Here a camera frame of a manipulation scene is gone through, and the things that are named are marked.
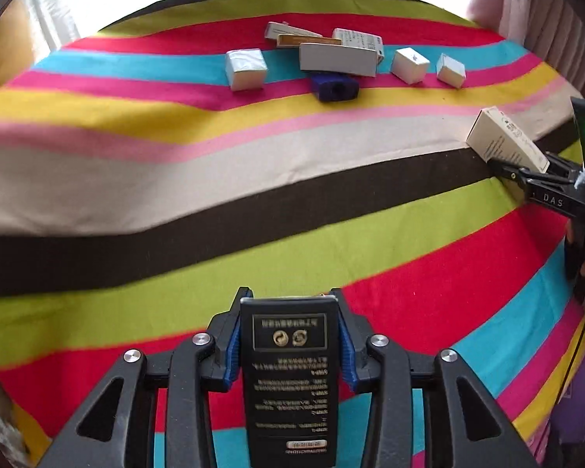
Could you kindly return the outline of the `white printed box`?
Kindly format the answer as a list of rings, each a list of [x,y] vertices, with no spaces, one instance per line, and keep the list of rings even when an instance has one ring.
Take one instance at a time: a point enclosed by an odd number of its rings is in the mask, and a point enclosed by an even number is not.
[[[377,55],[377,62],[382,62],[385,58],[383,39],[378,35],[349,30],[348,28],[335,28],[331,37],[339,39],[342,46],[374,51]]]

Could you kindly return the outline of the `large grey-white box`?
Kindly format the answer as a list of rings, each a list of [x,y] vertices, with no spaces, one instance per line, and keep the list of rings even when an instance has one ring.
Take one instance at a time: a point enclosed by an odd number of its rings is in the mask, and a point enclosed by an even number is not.
[[[302,43],[299,46],[299,64],[302,71],[375,77],[377,54],[372,50],[351,46]]]

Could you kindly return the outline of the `cream white box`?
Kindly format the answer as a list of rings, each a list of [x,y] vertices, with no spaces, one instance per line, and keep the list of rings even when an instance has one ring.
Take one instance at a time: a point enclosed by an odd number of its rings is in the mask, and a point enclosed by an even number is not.
[[[547,172],[550,162],[536,144],[497,107],[482,109],[466,144],[484,161],[493,158],[535,172]]]

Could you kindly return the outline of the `white square box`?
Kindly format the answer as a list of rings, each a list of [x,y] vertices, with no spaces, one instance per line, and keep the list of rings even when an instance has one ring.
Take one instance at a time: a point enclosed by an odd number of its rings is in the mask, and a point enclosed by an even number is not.
[[[225,72],[232,91],[261,89],[268,68],[260,49],[232,50],[225,54]]]

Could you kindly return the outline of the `green white medicine box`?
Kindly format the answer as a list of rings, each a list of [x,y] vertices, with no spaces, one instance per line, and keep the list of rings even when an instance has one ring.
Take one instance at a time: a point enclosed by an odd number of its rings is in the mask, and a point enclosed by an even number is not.
[[[264,37],[270,40],[277,40],[280,35],[321,37],[321,34],[306,30],[305,28],[293,27],[284,22],[269,21],[266,25]]]

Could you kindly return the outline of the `pink curtain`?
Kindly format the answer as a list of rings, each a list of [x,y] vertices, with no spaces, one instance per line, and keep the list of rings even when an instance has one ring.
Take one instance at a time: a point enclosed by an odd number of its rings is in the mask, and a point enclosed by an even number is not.
[[[470,0],[467,17],[525,46],[585,97],[585,21],[569,0]]]

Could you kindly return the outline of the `dark blue small object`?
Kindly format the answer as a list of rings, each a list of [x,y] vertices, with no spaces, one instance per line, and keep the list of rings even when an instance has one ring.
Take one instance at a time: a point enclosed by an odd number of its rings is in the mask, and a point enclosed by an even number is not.
[[[341,73],[315,72],[309,74],[313,94],[321,103],[337,103],[358,97],[359,82]]]

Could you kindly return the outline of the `striped colourful tablecloth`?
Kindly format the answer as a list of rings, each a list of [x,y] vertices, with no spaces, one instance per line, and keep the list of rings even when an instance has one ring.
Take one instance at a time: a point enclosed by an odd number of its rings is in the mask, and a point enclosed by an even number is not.
[[[383,39],[358,97],[321,103],[269,21]],[[395,51],[430,61],[422,82]],[[225,54],[260,49],[261,89]],[[441,53],[461,89],[436,78]],[[129,347],[172,349],[228,307],[339,287],[406,349],[456,347],[535,451],[585,440],[585,313],[562,216],[466,146],[496,106],[579,158],[577,90],[525,46],[415,0],[168,0],[0,88],[0,385],[40,457]]]

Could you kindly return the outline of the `white box red label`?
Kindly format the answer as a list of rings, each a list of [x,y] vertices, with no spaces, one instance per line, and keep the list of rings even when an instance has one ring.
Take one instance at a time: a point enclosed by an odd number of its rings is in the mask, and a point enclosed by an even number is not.
[[[415,85],[424,80],[429,66],[430,61],[424,55],[412,48],[402,48],[395,51],[391,73],[406,85]]]

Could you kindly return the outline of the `black rectangular box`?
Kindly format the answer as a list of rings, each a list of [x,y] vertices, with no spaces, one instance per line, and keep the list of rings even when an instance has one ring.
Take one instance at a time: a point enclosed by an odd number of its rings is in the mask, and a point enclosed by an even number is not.
[[[338,343],[333,296],[241,301],[239,362],[252,467],[336,465]]]

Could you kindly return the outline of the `gold white dental box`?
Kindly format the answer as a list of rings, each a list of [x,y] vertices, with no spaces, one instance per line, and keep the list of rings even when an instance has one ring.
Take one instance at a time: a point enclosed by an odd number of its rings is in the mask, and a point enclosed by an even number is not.
[[[279,49],[298,48],[304,43],[341,46],[342,40],[340,38],[294,34],[280,34],[276,38],[276,44]]]

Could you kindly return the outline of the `small white cube box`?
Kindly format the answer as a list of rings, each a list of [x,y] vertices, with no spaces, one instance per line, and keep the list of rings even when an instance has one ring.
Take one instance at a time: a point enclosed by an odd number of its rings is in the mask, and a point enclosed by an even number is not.
[[[466,68],[456,59],[441,53],[436,63],[436,78],[446,85],[461,89],[466,80]]]

